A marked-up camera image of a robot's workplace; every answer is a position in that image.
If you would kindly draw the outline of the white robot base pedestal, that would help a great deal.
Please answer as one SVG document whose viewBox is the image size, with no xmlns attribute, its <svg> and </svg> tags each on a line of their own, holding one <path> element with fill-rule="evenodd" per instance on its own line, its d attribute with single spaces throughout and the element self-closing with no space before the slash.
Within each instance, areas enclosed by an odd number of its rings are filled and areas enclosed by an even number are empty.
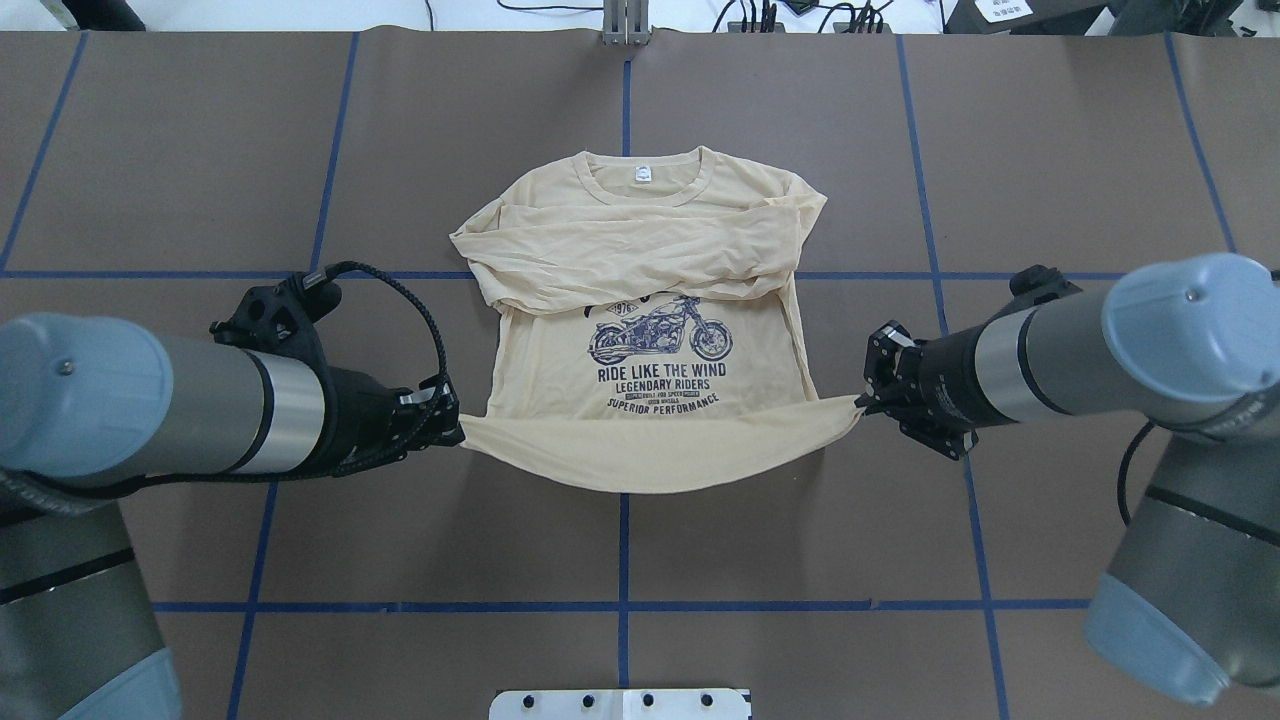
<svg viewBox="0 0 1280 720">
<path fill-rule="evenodd" d="M 749 691 L 641 688 L 504 691 L 489 719 L 753 719 Z"/>
</svg>

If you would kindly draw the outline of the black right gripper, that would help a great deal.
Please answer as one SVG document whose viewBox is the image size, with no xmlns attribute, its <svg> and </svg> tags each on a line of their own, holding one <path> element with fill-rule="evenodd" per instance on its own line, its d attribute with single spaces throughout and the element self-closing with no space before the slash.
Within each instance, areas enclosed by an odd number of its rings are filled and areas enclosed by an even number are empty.
<svg viewBox="0 0 1280 720">
<path fill-rule="evenodd" d="M 980 328 L 937 340 L 910 336 L 888 322 L 867 341 L 860 410 L 884 414 L 915 442 L 960 460 L 975 447 L 986 419 L 974 352 Z"/>
</svg>

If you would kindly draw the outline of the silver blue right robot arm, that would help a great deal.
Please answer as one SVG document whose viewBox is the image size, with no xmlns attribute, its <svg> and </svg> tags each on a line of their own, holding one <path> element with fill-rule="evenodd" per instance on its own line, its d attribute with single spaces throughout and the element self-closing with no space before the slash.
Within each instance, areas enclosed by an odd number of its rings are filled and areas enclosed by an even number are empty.
<svg viewBox="0 0 1280 720">
<path fill-rule="evenodd" d="M 1146 421 L 1117 469 L 1125 534 L 1083 635 L 1196 707 L 1277 696 L 1277 278 L 1235 252 L 1156 263 L 1087 292 L 1034 265 L 1010 301 L 937 340 L 890 322 L 856 405 L 964 459 L 977 433 L 1110 413 Z"/>
</svg>

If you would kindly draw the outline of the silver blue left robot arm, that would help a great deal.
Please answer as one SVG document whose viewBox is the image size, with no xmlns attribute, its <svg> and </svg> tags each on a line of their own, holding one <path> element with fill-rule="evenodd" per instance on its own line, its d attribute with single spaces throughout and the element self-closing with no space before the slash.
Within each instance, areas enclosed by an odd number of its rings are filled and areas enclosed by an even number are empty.
<svg viewBox="0 0 1280 720">
<path fill-rule="evenodd" d="M 3 325 L 3 716 L 178 719 L 119 502 L 168 483 L 338 477 L 462 441 L 445 373 L 390 389 L 252 302 L 212 342 L 109 316 Z"/>
</svg>

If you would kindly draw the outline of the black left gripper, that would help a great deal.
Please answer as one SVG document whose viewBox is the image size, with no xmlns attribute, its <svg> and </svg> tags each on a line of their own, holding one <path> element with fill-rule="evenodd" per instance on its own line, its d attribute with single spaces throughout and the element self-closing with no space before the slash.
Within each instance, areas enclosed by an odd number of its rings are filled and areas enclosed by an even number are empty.
<svg viewBox="0 0 1280 720">
<path fill-rule="evenodd" d="M 335 433 L 320 448 L 320 470 L 338 469 L 367 457 L 396 462 L 410 451 L 430 446 L 453 447 L 463 441 L 460 398 L 445 374 L 422 380 L 412 392 L 388 388 L 362 372 L 332 369 L 335 387 Z"/>
</svg>

